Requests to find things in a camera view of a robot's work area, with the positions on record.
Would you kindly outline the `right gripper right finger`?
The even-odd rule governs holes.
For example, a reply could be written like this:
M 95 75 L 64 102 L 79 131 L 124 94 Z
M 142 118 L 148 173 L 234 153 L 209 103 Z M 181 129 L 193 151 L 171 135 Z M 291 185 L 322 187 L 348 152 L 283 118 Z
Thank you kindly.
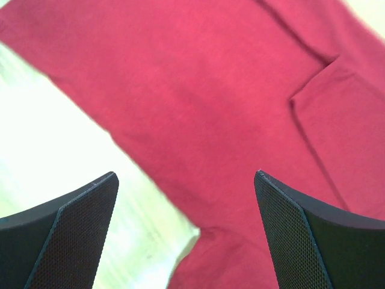
M 384 288 L 384 221 L 259 170 L 254 187 L 279 288 Z

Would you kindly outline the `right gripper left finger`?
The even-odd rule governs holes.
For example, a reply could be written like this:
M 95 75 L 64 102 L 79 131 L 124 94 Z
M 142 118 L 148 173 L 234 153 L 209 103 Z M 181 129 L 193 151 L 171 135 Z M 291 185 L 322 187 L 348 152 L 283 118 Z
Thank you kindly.
M 108 172 L 1 218 L 1 288 L 92 288 L 118 189 Z

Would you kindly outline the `dark red t shirt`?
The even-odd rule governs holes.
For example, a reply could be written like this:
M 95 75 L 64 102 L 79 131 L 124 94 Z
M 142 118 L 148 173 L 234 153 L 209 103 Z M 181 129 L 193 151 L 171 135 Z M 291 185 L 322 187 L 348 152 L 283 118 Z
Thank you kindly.
M 340 1 L 10 1 L 46 74 L 201 236 L 170 288 L 276 288 L 253 177 L 384 217 L 384 43 Z

